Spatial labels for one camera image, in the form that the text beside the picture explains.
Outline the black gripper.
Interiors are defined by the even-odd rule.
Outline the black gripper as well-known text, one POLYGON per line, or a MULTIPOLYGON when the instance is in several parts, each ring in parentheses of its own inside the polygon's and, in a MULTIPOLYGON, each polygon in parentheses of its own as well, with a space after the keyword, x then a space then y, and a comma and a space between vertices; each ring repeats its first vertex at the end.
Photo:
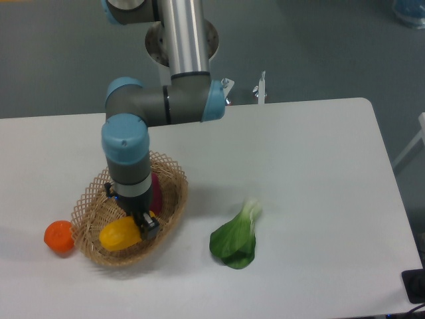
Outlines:
POLYGON ((107 198, 116 199, 118 206, 127 215, 133 217, 142 240, 151 240, 157 236, 159 232, 159 221, 155 215, 149 212, 152 193, 147 192, 136 197, 117 195, 113 189, 113 184, 110 182, 104 184, 104 190, 107 198))

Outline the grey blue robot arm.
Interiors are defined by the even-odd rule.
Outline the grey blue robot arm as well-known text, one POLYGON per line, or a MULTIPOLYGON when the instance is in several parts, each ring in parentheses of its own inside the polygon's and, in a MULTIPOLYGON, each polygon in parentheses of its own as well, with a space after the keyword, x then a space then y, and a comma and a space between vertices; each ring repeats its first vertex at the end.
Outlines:
POLYGON ((149 214, 153 187, 148 129, 221 119, 224 89, 210 76, 200 1, 104 1, 102 7, 113 23, 157 21, 164 30, 170 84, 144 88, 134 78, 115 79, 108 87, 102 126, 102 148, 113 181, 106 191, 133 218, 137 234, 152 239, 159 222, 149 214))

